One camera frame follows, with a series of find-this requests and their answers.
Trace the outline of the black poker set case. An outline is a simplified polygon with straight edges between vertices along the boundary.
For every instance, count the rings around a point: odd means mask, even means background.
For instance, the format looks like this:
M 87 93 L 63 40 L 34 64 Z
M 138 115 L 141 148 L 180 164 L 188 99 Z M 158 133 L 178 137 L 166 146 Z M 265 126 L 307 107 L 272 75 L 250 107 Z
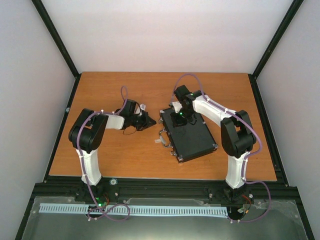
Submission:
M 159 111 L 159 123 L 163 125 L 159 131 L 159 141 L 164 148 L 171 149 L 170 154 L 177 161 L 187 161 L 208 155 L 218 149 L 202 115 L 195 113 L 192 122 L 182 120 L 180 114 L 176 115 L 174 108 Z

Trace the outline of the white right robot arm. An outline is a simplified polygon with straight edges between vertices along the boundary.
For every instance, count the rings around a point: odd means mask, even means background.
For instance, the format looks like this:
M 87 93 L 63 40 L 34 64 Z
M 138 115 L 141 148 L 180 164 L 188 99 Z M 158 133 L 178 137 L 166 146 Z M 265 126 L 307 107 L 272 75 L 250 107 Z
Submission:
M 191 92 L 185 85 L 173 91 L 177 101 L 172 102 L 173 126 L 183 126 L 192 122 L 193 115 L 201 114 L 220 127 L 222 148 L 228 155 L 225 182 L 233 190 L 241 188 L 246 180 L 247 158 L 257 142 L 249 114 L 228 109 L 213 101 L 203 91 Z

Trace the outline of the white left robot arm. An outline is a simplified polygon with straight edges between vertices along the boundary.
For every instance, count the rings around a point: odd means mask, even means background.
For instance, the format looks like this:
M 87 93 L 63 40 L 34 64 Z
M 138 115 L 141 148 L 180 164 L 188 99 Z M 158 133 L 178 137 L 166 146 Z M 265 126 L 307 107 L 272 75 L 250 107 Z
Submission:
M 98 185 L 102 178 L 98 163 L 98 148 L 101 145 L 105 130 L 125 130 L 134 127 L 143 131 L 154 125 L 156 121 L 149 116 L 144 104 L 126 99 L 123 106 L 114 112 L 94 111 L 84 108 L 68 134 L 68 140 L 76 149 L 81 166 L 81 180 L 90 185 L 86 195 L 92 201 L 103 198 L 104 188 Z

